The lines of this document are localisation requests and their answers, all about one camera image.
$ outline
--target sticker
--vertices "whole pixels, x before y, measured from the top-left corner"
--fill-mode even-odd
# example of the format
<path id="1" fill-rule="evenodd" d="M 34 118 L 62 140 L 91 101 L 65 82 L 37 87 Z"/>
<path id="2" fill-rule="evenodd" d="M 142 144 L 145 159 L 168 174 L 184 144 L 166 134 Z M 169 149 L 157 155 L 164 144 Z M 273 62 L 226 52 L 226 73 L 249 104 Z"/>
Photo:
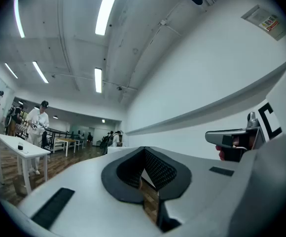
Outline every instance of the sticker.
<path id="1" fill-rule="evenodd" d="M 275 15 L 271 15 L 266 20 L 261 22 L 259 26 L 269 32 L 279 24 L 279 21 L 276 18 L 277 17 Z"/>
<path id="2" fill-rule="evenodd" d="M 282 134 L 278 118 L 267 100 L 257 105 L 254 111 L 266 141 L 272 140 Z"/>

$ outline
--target fluorescent light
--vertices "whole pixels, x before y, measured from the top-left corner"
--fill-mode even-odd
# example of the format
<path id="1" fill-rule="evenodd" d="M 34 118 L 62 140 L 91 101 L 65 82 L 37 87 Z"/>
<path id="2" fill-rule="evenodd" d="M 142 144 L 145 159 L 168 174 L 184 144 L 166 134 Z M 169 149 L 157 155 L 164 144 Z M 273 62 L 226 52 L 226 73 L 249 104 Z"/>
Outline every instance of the fluorescent light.
<path id="1" fill-rule="evenodd" d="M 98 35 L 105 35 L 108 19 L 111 13 L 111 9 L 115 0 L 103 0 L 100 5 L 96 30 L 95 33 Z"/>
<path id="2" fill-rule="evenodd" d="M 23 27 L 21 26 L 21 22 L 20 22 L 18 0 L 14 0 L 14 12 L 15 12 L 15 18 L 16 18 L 16 23 L 18 26 L 18 31 L 20 33 L 20 37 L 24 38 L 25 34 L 24 34 L 24 30 L 23 30 Z"/>
<path id="3" fill-rule="evenodd" d="M 33 65 L 34 67 L 36 68 L 36 70 L 38 71 L 39 75 L 41 76 L 42 80 L 45 82 L 45 83 L 49 83 L 48 80 L 44 77 L 43 73 L 41 72 L 37 62 L 33 61 Z"/>
<path id="4" fill-rule="evenodd" d="M 102 92 L 102 70 L 95 68 L 95 85 L 96 92 Z"/>
<path id="5" fill-rule="evenodd" d="M 11 73 L 18 79 L 18 77 L 15 75 L 15 73 L 10 69 L 10 67 L 7 65 L 7 63 L 5 63 L 6 67 L 9 69 L 9 71 L 11 71 Z"/>

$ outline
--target white shirt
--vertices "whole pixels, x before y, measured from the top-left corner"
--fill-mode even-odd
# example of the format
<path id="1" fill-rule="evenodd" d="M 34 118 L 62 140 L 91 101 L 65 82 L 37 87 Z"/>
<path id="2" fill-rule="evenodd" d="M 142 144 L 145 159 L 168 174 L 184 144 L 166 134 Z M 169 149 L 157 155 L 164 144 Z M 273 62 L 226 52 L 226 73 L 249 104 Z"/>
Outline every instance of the white shirt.
<path id="1" fill-rule="evenodd" d="M 27 133 L 33 133 L 42 135 L 44 132 L 44 128 L 49 127 L 49 116 L 47 113 L 40 113 L 40 110 L 32 109 L 31 112 L 28 113 L 26 117 L 26 121 L 35 120 L 36 121 L 36 130 L 34 130 L 31 125 L 29 125 L 27 129 Z"/>
<path id="2" fill-rule="evenodd" d="M 113 141 L 112 141 L 112 145 L 111 146 L 112 147 L 116 147 L 118 142 L 120 142 L 119 135 L 116 134 L 116 135 L 113 136 Z"/>

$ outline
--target baseball cap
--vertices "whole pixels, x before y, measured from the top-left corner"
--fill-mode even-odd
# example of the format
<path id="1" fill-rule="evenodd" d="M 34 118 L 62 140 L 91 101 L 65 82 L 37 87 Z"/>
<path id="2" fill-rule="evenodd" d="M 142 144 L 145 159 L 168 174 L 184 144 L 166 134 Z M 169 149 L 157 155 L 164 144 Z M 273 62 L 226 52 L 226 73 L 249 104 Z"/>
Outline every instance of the baseball cap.
<path id="1" fill-rule="evenodd" d="M 41 105 L 42 105 L 42 107 L 48 108 L 49 102 L 47 102 L 47 101 L 44 100 L 44 101 L 41 103 Z"/>

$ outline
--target wooden floor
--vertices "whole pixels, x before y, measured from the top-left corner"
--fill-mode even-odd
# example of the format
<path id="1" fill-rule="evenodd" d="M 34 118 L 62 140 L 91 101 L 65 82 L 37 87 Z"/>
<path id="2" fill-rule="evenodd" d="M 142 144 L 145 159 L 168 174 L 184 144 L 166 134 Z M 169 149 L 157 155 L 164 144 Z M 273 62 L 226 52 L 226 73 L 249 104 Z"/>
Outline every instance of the wooden floor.
<path id="1" fill-rule="evenodd" d="M 3 133 L 3 128 L 0 127 L 0 133 Z M 99 147 L 87 146 L 83 150 L 76 150 L 74 154 L 72 149 L 68 151 L 68 157 L 65 157 L 64 151 L 58 151 L 55 154 L 50 155 L 48 161 L 48 178 L 56 176 L 61 171 L 65 170 L 69 166 L 91 158 L 100 157 L 101 150 Z M 5 184 L 0 183 L 0 198 L 9 201 L 11 204 L 17 206 L 18 203 L 23 199 L 15 192 L 13 185 L 13 179 L 18 175 L 17 170 L 17 156 L 9 153 L 8 148 L 4 147 L 1 149 L 1 165 L 2 172 L 5 180 Z M 39 169 L 43 170 L 43 160 L 40 159 Z M 39 176 L 32 176 L 36 186 L 44 183 L 44 174 L 40 171 Z M 153 222 L 156 222 L 156 215 L 158 210 L 158 195 L 157 192 L 152 189 L 146 182 L 143 181 L 142 189 L 144 195 L 144 209 Z"/>

